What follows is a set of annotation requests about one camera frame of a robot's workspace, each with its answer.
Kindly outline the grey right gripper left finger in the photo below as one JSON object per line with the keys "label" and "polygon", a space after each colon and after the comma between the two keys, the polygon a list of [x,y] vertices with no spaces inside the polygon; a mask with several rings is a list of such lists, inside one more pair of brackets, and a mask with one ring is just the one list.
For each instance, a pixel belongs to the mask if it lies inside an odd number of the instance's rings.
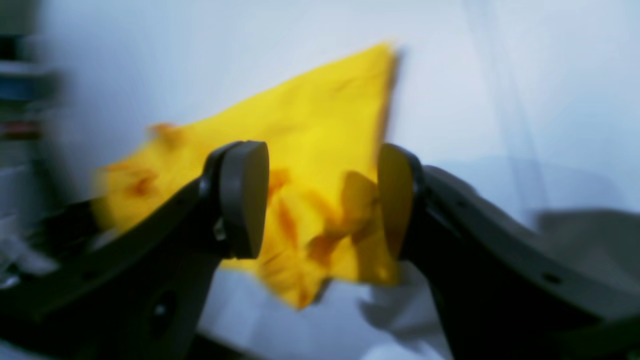
{"label": "grey right gripper left finger", "polygon": [[256,259],[267,143],[237,141],[135,227],[1,292],[1,339],[57,360],[182,360],[224,259]]}

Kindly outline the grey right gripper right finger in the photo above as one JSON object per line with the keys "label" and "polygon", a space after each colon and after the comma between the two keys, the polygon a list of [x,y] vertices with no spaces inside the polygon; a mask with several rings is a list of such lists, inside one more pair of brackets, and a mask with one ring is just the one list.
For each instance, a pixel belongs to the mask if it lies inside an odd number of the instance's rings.
{"label": "grey right gripper right finger", "polygon": [[429,283],[457,360],[637,360],[639,295],[534,248],[535,234],[460,178],[385,143],[377,160],[390,252]]}

